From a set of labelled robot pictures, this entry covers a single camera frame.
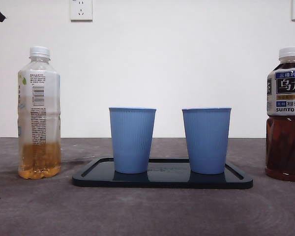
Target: tabletop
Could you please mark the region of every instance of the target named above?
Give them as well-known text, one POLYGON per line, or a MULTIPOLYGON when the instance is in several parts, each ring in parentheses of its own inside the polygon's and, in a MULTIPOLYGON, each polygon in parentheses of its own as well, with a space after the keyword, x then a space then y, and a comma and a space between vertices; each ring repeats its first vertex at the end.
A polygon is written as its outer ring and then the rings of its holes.
MULTIPOLYGON (((0 138, 0 236, 295 236, 295 182, 265 175, 265 139, 229 139, 227 160, 251 189, 99 188, 72 185, 111 139, 62 138, 61 172, 22 179, 18 139, 0 138)), ((155 138, 151 158, 188 158, 185 139, 155 138)))

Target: white bottle cap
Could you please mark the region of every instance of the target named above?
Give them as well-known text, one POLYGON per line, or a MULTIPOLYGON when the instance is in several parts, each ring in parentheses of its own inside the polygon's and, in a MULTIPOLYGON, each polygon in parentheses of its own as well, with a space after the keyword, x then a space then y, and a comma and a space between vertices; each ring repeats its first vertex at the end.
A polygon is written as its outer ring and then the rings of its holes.
POLYGON ((279 59, 284 57, 295 57, 295 47, 287 47, 280 49, 279 59))
POLYGON ((48 48, 40 47, 40 46, 34 46, 31 47, 29 50, 29 56, 30 57, 43 57, 50 59, 50 52, 48 48))

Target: black tray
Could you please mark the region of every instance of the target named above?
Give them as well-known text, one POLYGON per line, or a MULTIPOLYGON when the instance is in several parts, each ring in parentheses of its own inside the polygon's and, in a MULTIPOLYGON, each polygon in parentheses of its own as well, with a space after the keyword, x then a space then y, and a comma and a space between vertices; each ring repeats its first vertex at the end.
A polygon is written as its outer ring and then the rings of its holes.
POLYGON ((122 174, 114 170, 113 158, 96 158, 72 176, 81 187, 214 188, 247 189, 252 178, 226 163, 218 175, 202 175, 190 170, 188 159, 150 159, 147 172, 122 174))

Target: blue cup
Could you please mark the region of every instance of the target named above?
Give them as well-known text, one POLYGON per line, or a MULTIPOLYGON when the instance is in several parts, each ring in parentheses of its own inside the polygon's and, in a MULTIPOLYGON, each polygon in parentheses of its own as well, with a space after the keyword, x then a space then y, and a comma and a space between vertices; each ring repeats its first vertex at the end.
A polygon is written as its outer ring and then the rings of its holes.
POLYGON ((115 170, 147 171, 156 109, 110 107, 109 111, 115 170))
POLYGON ((200 174, 224 172, 231 108, 182 109, 190 168, 200 174))

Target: plastic bottle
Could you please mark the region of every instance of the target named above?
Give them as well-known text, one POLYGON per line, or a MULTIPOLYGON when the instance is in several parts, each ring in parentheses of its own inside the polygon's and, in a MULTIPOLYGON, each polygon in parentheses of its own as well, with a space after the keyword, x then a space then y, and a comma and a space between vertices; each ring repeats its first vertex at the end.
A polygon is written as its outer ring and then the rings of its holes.
POLYGON ((38 179, 60 171, 60 75, 45 47, 31 47, 18 73, 19 175, 38 179))
POLYGON ((279 60, 267 77, 265 172, 295 181, 295 47, 281 49, 279 60))

